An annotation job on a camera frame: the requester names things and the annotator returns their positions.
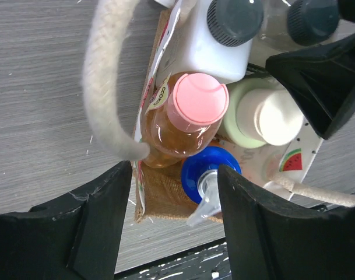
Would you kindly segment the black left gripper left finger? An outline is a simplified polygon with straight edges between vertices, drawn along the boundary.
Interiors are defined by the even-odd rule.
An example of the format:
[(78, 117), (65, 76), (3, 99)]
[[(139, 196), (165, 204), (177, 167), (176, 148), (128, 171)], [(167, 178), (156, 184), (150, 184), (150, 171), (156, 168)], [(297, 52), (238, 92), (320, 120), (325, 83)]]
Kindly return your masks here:
[(113, 279), (132, 166), (27, 212), (0, 214), (0, 279)]

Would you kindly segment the clear bottle dark cap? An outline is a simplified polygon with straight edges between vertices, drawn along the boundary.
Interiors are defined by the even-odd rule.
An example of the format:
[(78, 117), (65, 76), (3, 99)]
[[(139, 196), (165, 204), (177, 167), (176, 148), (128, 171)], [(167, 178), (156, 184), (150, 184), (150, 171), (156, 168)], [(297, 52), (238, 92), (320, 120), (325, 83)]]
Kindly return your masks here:
[(261, 42), (281, 52), (330, 43), (340, 21), (337, 1), (263, 1)]

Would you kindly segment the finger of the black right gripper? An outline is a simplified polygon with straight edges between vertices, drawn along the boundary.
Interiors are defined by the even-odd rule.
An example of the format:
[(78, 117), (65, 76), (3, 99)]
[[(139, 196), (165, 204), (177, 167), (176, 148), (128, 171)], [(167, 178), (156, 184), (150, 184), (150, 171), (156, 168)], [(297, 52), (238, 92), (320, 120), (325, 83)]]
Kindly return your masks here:
[(355, 33), (330, 44), (273, 55), (265, 68), (324, 140), (354, 114)]

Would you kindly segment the watermelon print canvas bag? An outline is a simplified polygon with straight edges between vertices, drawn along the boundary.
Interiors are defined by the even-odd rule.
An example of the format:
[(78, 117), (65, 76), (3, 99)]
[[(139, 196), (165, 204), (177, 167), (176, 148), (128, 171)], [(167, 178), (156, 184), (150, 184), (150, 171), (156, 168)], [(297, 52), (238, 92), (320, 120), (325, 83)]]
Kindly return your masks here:
[[(164, 168), (151, 168), (144, 164), (143, 160), (149, 155), (150, 146), (142, 141), (140, 124), (142, 115), (159, 86), (156, 85), (156, 73), (171, 36), (176, 28), (185, 23), (197, 2), (178, 1), (172, 9), (149, 70), (147, 88), (142, 97), (133, 136), (128, 135), (121, 127), (117, 113), (116, 87), (119, 55), (138, 2), (99, 1), (94, 14), (83, 65), (85, 112), (95, 137), (116, 156), (135, 164), (140, 196), (137, 218), (154, 215), (187, 221), (198, 206), (189, 199), (181, 185), (184, 159)], [(284, 87), (270, 73), (264, 76), (245, 74), (241, 80), (248, 78), (268, 79), (278, 87)], [(336, 205), (355, 206), (355, 195), (325, 191), (303, 184), (305, 174), (322, 142), (305, 115), (298, 135), (283, 146), (266, 144), (259, 148), (242, 148), (220, 138), (217, 133), (211, 140), (213, 141), (237, 159), (241, 167), (240, 174), (246, 179), (286, 200), (298, 194)]]

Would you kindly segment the amber bottle pink cap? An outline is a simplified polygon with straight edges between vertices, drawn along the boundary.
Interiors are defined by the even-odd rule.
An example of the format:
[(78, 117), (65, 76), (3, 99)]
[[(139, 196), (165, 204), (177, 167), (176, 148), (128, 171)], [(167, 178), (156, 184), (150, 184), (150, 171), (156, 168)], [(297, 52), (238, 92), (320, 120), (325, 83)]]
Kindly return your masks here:
[(205, 73), (169, 74), (142, 115), (143, 160), (151, 168), (171, 166), (206, 148), (229, 107), (225, 84)]

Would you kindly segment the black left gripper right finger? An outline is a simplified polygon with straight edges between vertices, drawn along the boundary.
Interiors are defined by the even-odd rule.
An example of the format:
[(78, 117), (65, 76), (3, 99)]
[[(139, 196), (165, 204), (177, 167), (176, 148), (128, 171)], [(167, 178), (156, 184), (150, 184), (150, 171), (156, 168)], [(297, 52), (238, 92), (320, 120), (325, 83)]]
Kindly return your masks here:
[(355, 279), (355, 207), (319, 212), (218, 171), (233, 279)]

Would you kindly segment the pale green bottle cream cap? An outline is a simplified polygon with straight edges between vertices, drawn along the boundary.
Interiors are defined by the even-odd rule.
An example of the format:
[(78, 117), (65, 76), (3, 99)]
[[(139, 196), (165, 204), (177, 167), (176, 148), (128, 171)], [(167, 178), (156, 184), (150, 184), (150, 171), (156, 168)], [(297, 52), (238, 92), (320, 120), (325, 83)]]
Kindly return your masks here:
[(229, 107), (217, 135), (242, 148), (283, 146), (300, 132), (304, 115), (291, 94), (268, 79), (227, 85)]

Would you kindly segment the blue orange pump bottle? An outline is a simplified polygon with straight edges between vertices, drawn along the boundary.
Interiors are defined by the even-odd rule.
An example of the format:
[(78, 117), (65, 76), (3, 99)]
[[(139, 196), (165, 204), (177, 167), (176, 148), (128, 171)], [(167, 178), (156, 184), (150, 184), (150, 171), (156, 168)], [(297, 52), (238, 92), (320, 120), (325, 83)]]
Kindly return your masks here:
[(181, 185), (189, 199), (198, 204), (187, 219), (188, 226), (194, 227), (221, 212), (217, 181), (221, 165), (227, 165), (241, 173), (237, 159), (215, 141), (198, 154), (184, 159)]

